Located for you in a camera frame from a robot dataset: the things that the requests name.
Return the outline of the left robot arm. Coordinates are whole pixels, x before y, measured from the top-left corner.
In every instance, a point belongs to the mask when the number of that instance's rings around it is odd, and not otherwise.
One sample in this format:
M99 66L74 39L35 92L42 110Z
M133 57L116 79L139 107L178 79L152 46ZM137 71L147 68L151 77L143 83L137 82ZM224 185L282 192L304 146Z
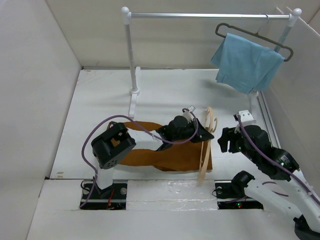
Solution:
M167 125L148 121L110 122L106 131L91 142L98 162L94 192L100 198L111 194L116 165L154 167L163 172L211 170L212 130L198 119L176 116Z

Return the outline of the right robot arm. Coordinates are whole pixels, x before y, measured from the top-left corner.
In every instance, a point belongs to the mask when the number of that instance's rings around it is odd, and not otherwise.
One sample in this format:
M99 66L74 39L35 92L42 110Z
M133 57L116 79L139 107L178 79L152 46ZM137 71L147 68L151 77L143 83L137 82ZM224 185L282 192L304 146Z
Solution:
M295 159L287 151L272 146L266 131L257 125L225 127L217 142L223 153L242 153L288 197L276 194L245 170L231 180L235 196L255 199L267 210L293 222L294 233L300 240L320 238L320 198Z

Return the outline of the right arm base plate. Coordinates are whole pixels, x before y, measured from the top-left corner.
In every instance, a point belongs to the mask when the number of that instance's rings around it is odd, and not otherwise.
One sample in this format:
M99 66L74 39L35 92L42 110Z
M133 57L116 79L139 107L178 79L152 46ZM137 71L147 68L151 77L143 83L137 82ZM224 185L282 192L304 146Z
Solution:
M211 193L217 199L219 210L263 210L264 206L242 193L236 193L230 180L218 180L214 182L214 190Z

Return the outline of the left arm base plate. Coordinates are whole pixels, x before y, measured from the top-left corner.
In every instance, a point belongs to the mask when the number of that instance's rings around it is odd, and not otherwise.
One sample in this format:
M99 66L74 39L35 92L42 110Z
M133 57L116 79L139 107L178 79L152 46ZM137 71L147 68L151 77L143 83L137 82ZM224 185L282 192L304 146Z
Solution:
M127 182L116 182L105 190L94 187L91 195L93 181L83 180L80 184L82 194L79 208L81 210L125 210L127 203Z

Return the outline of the brown trousers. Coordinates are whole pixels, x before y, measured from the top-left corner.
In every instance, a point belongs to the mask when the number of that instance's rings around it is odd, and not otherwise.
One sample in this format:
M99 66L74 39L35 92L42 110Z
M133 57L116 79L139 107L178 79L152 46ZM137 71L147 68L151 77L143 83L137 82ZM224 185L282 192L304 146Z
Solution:
M151 134L146 133L134 122L125 122L128 134L134 139L135 147L121 160L120 164L131 167L151 166L163 172L189 172L199 171L202 142L174 144L165 150L159 150L163 142L156 138L156 130L161 125L153 122L139 121L142 127ZM208 171L212 170L211 152Z

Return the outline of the beige wooden hanger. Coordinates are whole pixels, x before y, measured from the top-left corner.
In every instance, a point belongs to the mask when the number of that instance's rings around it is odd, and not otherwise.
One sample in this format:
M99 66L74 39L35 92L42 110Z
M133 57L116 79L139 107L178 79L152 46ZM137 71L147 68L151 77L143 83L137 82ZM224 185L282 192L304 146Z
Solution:
M209 118L208 127L205 127L209 133L213 134L218 126L218 118L214 117L213 109L208 106L206 109L206 116L204 123L207 123ZM211 140L207 140L201 143L201 152L200 152L200 161L199 161L199 173L197 182L201 184L206 176L206 172L208 170L209 159L211 155Z

